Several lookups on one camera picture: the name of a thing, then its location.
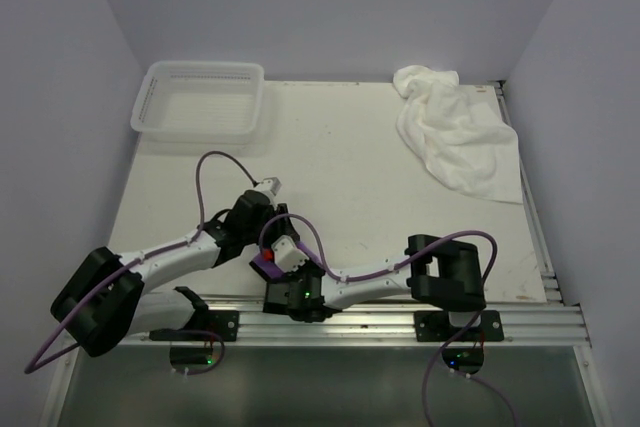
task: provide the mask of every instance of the lavender wall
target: lavender wall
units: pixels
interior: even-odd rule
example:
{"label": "lavender wall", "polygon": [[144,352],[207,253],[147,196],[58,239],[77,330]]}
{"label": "lavender wall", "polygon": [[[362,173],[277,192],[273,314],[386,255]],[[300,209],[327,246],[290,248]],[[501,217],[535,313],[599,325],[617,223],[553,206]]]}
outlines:
{"label": "lavender wall", "polygon": [[0,12],[0,423],[32,426],[52,369],[22,369],[55,325],[55,292],[111,230],[141,69],[106,0]]}
{"label": "lavender wall", "polygon": [[133,52],[255,61],[269,78],[389,80],[407,64],[506,78],[551,0],[109,0]]}
{"label": "lavender wall", "polygon": [[561,287],[617,424],[640,425],[640,0],[554,0],[507,83]]}

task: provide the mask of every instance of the purple cable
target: purple cable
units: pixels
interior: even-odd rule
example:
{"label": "purple cable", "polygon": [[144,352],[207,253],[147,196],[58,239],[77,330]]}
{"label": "purple cable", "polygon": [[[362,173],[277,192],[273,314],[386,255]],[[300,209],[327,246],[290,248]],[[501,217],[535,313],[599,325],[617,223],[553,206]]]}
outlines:
{"label": "purple cable", "polygon": [[[458,372],[456,371],[456,374],[458,374],[459,376],[463,377],[463,378],[467,378],[467,375],[463,372]],[[518,419],[518,414],[516,414],[516,411],[513,407],[513,405],[511,405],[511,402],[509,402],[509,399],[507,399],[507,396],[497,387],[494,387],[493,385],[491,385],[489,382],[487,382],[484,379],[481,379],[479,377],[474,377],[474,376],[470,376],[469,380],[473,380],[475,383],[482,385],[484,388],[489,389],[490,391],[492,391],[494,394],[496,394],[498,397],[500,397],[502,399],[502,401],[505,403],[505,405],[507,406],[507,408],[509,409],[509,412],[511,413],[511,419],[513,420],[513,424],[515,426],[519,426],[520,425],[520,420]]]}
{"label": "purple cable", "polygon": [[[284,219],[284,218],[291,218],[291,219],[296,219],[299,220],[300,222],[302,222],[303,224],[305,224],[309,230],[311,231],[311,234],[313,235],[313,237],[315,238],[316,244],[318,246],[318,254],[320,256],[320,267],[322,267],[322,269],[327,273],[327,275],[333,279],[333,280],[337,280],[337,281],[342,281],[342,278],[339,275],[334,274],[331,269],[329,268],[328,264],[327,264],[327,259],[325,257],[324,254],[324,247],[322,245],[322,241],[320,240],[320,234],[318,234],[318,230],[313,226],[313,224],[305,219],[304,217],[302,217],[301,215],[298,214],[291,214],[291,213],[286,213],[286,214],[279,214],[276,215],[275,217],[273,217],[272,219],[270,219],[263,227],[262,231],[260,232],[260,237],[258,238],[258,247],[260,248],[260,250],[263,250],[263,245],[264,245],[264,236],[265,233],[267,231],[267,229],[269,227],[271,227],[273,225],[274,222],[277,222],[280,219]],[[467,236],[478,236],[478,237],[483,237],[485,239],[487,239],[489,241],[489,243],[491,243],[491,257],[489,258],[489,263],[487,264],[487,268],[484,271],[484,274],[482,275],[482,285],[484,286],[484,283],[487,280],[487,277],[489,276],[489,274],[491,273],[491,269],[493,269],[493,265],[496,262],[496,256],[498,255],[498,244],[496,242],[496,239],[493,238],[493,236],[487,234],[486,232],[482,232],[481,230],[463,230],[460,232],[455,232],[453,234],[449,234],[449,235],[445,235],[444,237],[441,237],[440,239],[436,240],[435,242],[429,244],[428,246],[426,246],[425,248],[419,250],[418,252],[416,252],[415,254],[413,254],[412,256],[406,258],[405,260],[403,260],[402,262],[397,263],[396,265],[393,266],[393,271],[399,270],[409,264],[411,264],[411,262],[413,262],[414,260],[417,260],[427,254],[430,254],[434,249],[440,247],[441,245],[460,238],[460,237],[467,237]],[[389,273],[389,270],[380,270],[378,272],[373,272],[371,274],[366,274],[366,275],[359,275],[356,277],[345,277],[345,281],[346,282],[360,282],[363,280],[370,280],[370,279],[375,279],[377,277],[382,277],[384,275],[387,275]],[[463,328],[461,328],[458,332],[456,332],[449,340],[447,340],[444,344],[442,344],[438,350],[436,351],[436,353],[431,357],[431,359],[429,360],[429,363],[427,364],[427,370],[425,371],[424,377],[422,379],[422,407],[424,410],[424,416],[427,419],[427,423],[429,424],[430,427],[434,427],[435,423],[433,422],[433,419],[431,418],[431,414],[429,413],[429,405],[427,402],[427,384],[429,382],[429,377],[431,376],[431,372],[433,371],[433,367],[436,365],[436,362],[438,361],[438,359],[440,358],[440,356],[442,355],[442,352],[444,352],[444,350],[453,342],[455,342],[456,340],[458,340],[460,337],[462,337],[465,332],[467,332],[471,326],[475,323],[475,321],[478,319],[478,317],[480,317],[481,312],[477,312],[472,318],[471,320],[467,323],[467,325],[465,325]],[[498,396],[500,396],[502,398],[502,400],[504,400],[504,402],[507,404],[507,407],[509,408],[509,411],[511,412],[511,416],[513,418],[513,423],[516,427],[518,427],[520,425],[520,421],[516,415],[515,409],[513,408],[513,406],[511,405],[511,403],[509,402],[509,400],[506,398],[506,396],[504,396],[501,392],[498,391],[498,389],[496,389],[495,387],[491,386],[487,381],[485,380],[481,380],[481,379],[473,379],[476,380],[478,383],[484,385],[485,387],[489,388],[490,390],[492,390],[493,392],[495,392],[496,394],[498,394]]]}
{"label": "purple cable", "polygon": [[[197,240],[198,237],[200,237],[200,234],[202,233],[202,230],[204,229],[205,213],[204,213],[204,199],[202,198],[202,187],[200,185],[200,170],[202,169],[202,164],[203,164],[204,160],[207,157],[211,157],[212,155],[219,155],[219,156],[222,156],[222,157],[225,157],[225,158],[231,160],[238,167],[240,167],[240,169],[249,178],[249,180],[251,181],[251,183],[254,186],[257,185],[256,180],[251,176],[251,174],[246,169],[246,167],[244,165],[242,165],[238,159],[236,159],[235,157],[227,154],[226,152],[221,152],[219,150],[212,150],[210,152],[205,153],[202,157],[200,157],[200,160],[198,161],[198,164],[196,165],[196,195],[198,197],[198,206],[199,206],[199,210],[200,210],[200,222],[198,224],[198,229],[196,230],[196,233],[191,238],[191,242],[193,242],[194,240]],[[142,260],[147,260],[147,259],[150,259],[150,258],[155,257],[157,255],[161,255],[161,254],[165,254],[167,252],[171,252],[172,250],[179,249],[181,247],[185,247],[186,245],[188,245],[188,242],[186,240],[183,240],[183,241],[180,241],[180,242],[176,242],[174,244],[167,245],[165,247],[161,247],[161,248],[156,249],[156,250],[152,250],[151,252],[148,252],[145,255],[144,259],[139,259],[138,258],[138,259],[132,260],[128,264],[123,265],[118,270],[113,272],[111,275],[109,275],[107,278],[105,278],[102,282],[98,283],[93,289],[91,289],[87,293],[87,295],[85,295],[80,300],[80,302],[78,302],[78,304],[73,309],[71,309],[71,312],[69,312],[67,314],[67,316],[64,319],[62,319],[62,321],[54,329],[53,333],[47,338],[47,340],[44,341],[42,346],[38,349],[36,354],[33,356],[33,358],[29,361],[27,366],[24,368],[24,373],[25,374],[32,374],[36,370],[41,369],[45,365],[53,362],[54,360],[58,359],[59,357],[63,356],[64,354],[66,354],[68,352],[71,352],[72,350],[74,350],[75,348],[78,347],[78,344],[73,344],[73,345],[71,345],[69,347],[64,348],[63,350],[61,350],[59,352],[56,352],[53,355],[50,355],[46,359],[41,360],[42,356],[45,354],[45,352],[47,350],[49,350],[51,345],[53,345],[53,343],[60,336],[60,334],[67,328],[69,323],[78,314],[78,312],[83,307],[85,307],[89,303],[89,301],[98,292],[100,292],[102,289],[104,289],[105,287],[107,287],[110,284],[112,284],[116,279],[118,279],[118,277],[120,277],[122,274],[124,274],[128,270],[132,269],[136,265],[139,265]]]}

